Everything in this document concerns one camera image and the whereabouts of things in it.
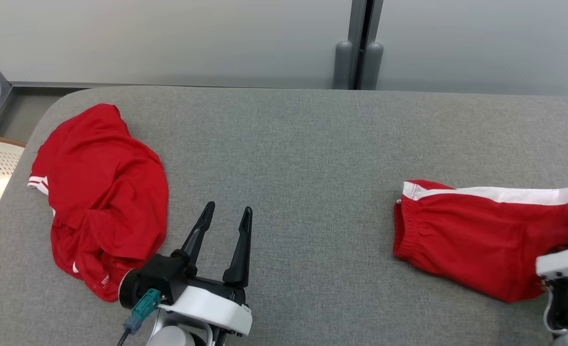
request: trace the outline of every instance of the gray table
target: gray table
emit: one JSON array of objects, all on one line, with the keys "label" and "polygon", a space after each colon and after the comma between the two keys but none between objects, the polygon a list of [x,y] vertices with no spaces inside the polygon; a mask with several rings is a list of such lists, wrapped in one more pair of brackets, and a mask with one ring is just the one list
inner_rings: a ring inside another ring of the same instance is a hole
[{"label": "gray table", "polygon": [[128,311],[56,267],[47,197],[25,187],[47,135],[99,102],[117,105],[165,165],[163,253],[214,200],[198,269],[220,278],[253,207],[254,324],[227,345],[547,344],[545,297],[508,305],[395,259],[392,206],[412,178],[568,186],[568,99],[129,86],[64,97],[25,148],[0,202],[0,346],[110,346],[121,336]]}]

